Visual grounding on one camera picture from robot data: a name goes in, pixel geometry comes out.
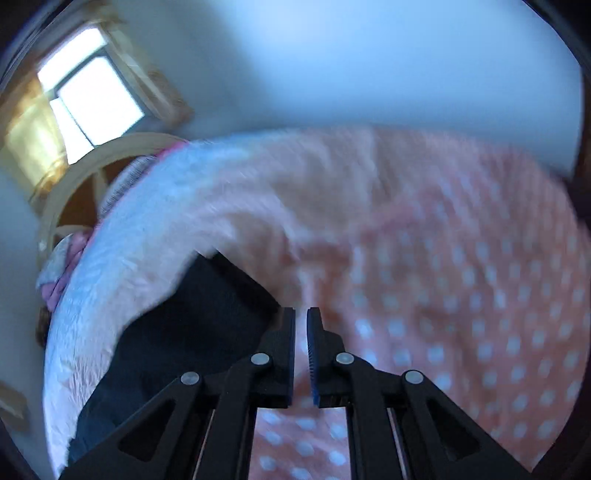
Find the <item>striped pillow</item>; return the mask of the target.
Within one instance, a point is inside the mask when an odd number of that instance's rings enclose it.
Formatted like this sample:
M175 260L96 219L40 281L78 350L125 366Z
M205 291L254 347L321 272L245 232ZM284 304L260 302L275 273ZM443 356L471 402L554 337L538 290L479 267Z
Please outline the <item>striped pillow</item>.
M154 155L140 156L127 165L109 184L98 207L98 221L103 221L116 203L139 182L156 163Z

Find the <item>black pants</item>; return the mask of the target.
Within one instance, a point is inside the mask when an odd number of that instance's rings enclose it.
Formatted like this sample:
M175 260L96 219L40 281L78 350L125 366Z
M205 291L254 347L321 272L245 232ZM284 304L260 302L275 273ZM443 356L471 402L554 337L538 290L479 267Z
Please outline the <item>black pants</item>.
M198 256L176 290L131 322L78 417L73 464L186 372L228 370L256 352L280 304L221 253Z

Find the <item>grey patterned pillow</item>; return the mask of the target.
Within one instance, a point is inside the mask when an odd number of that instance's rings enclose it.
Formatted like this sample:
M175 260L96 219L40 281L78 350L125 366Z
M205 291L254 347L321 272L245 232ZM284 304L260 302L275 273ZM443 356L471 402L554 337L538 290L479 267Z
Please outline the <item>grey patterned pillow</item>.
M44 263L37 280L36 288L59 284L77 262L79 235L72 233L60 240Z

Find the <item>folded pink blanket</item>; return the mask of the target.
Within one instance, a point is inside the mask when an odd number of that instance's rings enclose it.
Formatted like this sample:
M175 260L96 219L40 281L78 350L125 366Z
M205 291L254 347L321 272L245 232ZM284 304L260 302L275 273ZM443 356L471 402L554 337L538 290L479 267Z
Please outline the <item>folded pink blanket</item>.
M50 313L56 309L91 236L90 231L67 235L58 242L45 262L36 288Z

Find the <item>beige curtain far right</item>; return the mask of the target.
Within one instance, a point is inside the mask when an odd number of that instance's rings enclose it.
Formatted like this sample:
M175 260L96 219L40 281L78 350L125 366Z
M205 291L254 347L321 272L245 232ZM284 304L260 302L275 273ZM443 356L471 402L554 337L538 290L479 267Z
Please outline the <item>beige curtain far right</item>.
M161 70L127 35L124 21L107 1L94 10L96 26L107 40L115 65L147 109L167 127L192 119L194 111Z

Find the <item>yellow curtain by headboard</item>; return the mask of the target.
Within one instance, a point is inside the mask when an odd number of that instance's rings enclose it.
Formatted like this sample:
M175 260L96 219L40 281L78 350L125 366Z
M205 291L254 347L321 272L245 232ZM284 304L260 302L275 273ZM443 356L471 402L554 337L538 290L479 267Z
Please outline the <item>yellow curtain by headboard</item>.
M1 170L28 198L55 184L67 169L65 143L36 74L1 94Z

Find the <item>headboard window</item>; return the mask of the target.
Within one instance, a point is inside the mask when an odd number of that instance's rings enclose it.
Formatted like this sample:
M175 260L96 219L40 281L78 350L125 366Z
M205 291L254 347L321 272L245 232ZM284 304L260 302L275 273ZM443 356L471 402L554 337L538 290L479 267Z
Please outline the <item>headboard window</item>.
M96 27L84 27L42 63L37 77L72 165L93 148L118 138L147 115Z

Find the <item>pink polka dot bedspread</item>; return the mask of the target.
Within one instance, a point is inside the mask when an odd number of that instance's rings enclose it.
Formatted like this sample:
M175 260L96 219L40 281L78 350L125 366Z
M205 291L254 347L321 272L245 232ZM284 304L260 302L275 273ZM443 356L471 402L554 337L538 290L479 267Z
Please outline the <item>pink polka dot bedspread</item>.
M259 415L256 478L349 474L342 412L311 402L311 307L373 366L424 372L527 468L574 410L590 350L590 235L530 156L379 127L229 137L165 152L74 268L45 353L55 472L123 329L214 253L297 312L294 406Z

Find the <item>cream wooden headboard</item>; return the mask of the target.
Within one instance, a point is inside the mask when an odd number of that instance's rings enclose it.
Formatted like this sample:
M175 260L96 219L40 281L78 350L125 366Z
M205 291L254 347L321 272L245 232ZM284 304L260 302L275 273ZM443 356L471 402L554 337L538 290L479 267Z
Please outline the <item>cream wooden headboard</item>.
M164 133L134 133L108 141L69 166L46 197L37 237L37 264L43 265L63 237L90 230L116 176L132 160L155 155L182 140Z

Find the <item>brown plush toy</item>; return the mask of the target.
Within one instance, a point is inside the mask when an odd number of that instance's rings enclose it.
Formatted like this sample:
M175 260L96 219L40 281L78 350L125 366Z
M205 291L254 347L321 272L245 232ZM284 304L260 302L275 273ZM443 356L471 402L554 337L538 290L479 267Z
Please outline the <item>brown plush toy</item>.
M47 346L51 318L52 313L47 309L47 307L41 307L35 328L35 339L38 345L43 349L45 349Z

